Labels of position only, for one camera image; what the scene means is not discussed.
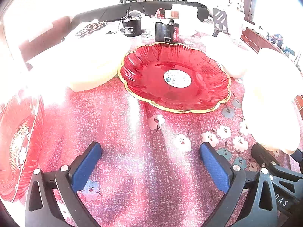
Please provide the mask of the white foam bowl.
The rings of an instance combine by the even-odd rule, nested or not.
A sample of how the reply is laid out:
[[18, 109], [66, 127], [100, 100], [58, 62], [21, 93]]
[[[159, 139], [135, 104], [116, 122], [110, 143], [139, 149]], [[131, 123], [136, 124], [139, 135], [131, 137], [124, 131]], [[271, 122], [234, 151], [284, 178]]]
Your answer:
[[302, 95], [302, 74], [284, 54], [260, 49], [244, 74], [242, 112], [249, 132], [269, 151], [293, 154], [300, 145], [302, 119], [294, 104]]

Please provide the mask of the red scalloped glass plate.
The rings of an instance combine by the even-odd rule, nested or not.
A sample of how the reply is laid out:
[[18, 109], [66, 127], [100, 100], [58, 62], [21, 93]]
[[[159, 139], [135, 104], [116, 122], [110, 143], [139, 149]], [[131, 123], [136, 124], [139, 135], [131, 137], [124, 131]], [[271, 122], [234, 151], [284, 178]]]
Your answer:
[[184, 44], [154, 43], [125, 55], [118, 76], [138, 100], [172, 113], [208, 113], [231, 97], [222, 66]]

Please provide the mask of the beige ribbed plastic bowl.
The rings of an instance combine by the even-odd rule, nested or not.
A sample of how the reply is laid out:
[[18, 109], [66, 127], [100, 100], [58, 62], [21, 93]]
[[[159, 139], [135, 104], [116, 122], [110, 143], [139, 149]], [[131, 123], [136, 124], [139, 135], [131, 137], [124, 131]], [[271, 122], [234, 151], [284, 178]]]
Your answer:
[[30, 59], [31, 76], [43, 87], [71, 88], [74, 92], [93, 89], [109, 81], [127, 49], [100, 38], [64, 41]]

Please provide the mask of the floral pink tablecloth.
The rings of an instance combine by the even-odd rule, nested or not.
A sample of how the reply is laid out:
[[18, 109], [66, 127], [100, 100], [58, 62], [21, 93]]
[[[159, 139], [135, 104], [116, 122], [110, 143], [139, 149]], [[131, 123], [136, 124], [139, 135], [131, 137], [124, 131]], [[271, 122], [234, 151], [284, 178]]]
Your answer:
[[[124, 46], [124, 56], [152, 43], [149, 35], [88, 37], [97, 38]], [[31, 79], [32, 91], [44, 103], [37, 168], [55, 171], [91, 142], [101, 145], [102, 157], [79, 191], [101, 226], [200, 226], [222, 196], [199, 158], [204, 141], [233, 165], [259, 168], [250, 153], [255, 140], [242, 115], [242, 79], [232, 79], [231, 98], [205, 114], [153, 107], [131, 96], [118, 76], [79, 92]]]

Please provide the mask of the leopard print cloth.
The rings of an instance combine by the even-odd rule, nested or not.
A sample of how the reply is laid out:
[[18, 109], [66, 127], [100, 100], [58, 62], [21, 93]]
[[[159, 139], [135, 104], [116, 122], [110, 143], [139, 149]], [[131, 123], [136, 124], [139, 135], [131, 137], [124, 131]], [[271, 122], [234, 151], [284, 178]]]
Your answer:
[[83, 29], [78, 31], [74, 36], [76, 38], [83, 38], [86, 35], [90, 35], [95, 31], [101, 30], [102, 28], [106, 27], [107, 24], [108, 22], [106, 21], [88, 24]]

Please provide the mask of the black phone stand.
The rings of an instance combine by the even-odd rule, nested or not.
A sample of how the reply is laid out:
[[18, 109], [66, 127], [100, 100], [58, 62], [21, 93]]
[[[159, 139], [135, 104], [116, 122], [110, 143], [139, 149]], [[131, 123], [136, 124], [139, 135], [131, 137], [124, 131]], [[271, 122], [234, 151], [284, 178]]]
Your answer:
[[227, 14], [225, 11], [218, 8], [213, 8], [213, 28], [213, 37], [217, 37], [220, 32], [229, 35], [227, 26]]

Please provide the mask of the black jar with cork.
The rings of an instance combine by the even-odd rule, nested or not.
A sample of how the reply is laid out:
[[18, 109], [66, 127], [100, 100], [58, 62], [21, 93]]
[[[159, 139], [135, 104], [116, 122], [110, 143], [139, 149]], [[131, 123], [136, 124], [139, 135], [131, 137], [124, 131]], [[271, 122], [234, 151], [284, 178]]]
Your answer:
[[163, 22], [155, 23], [155, 42], [176, 44], [179, 42], [179, 24], [174, 20], [179, 18], [179, 12], [175, 10], [165, 10], [159, 8], [156, 11], [156, 18], [169, 19], [167, 24]]

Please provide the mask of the white plastic tub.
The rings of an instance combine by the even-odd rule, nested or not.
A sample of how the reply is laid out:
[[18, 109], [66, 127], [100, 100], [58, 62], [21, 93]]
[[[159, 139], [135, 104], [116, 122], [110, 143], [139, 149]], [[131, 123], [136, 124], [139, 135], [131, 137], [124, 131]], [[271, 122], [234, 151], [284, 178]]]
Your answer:
[[193, 36], [199, 23], [198, 9], [189, 5], [172, 4], [172, 10], [179, 12], [179, 32], [181, 36]]

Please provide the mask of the black cylindrical motor device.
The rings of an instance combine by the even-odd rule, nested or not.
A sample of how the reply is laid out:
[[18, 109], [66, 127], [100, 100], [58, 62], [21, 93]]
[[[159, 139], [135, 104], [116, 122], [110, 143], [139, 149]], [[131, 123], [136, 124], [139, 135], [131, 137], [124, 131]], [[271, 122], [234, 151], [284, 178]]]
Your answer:
[[142, 15], [139, 10], [126, 10], [126, 15], [122, 18], [122, 32], [125, 36], [135, 37], [142, 34]]

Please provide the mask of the black leather sofa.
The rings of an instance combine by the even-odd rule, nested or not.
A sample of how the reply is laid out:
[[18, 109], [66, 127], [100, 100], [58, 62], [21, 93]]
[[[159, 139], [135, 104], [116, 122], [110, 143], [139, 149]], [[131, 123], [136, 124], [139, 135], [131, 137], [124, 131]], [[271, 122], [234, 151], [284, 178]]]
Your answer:
[[109, 7], [99, 8], [76, 15], [71, 20], [71, 26], [74, 28], [82, 22], [90, 22], [94, 19], [99, 21], [115, 22], [126, 15], [126, 10], [138, 10], [145, 15], [155, 15], [159, 8], [171, 9], [173, 4], [186, 5], [190, 8], [197, 8], [197, 18], [202, 22], [209, 16], [212, 17], [206, 5], [197, 2], [182, 1], [145, 1], [133, 2], [126, 4], [118, 4]]

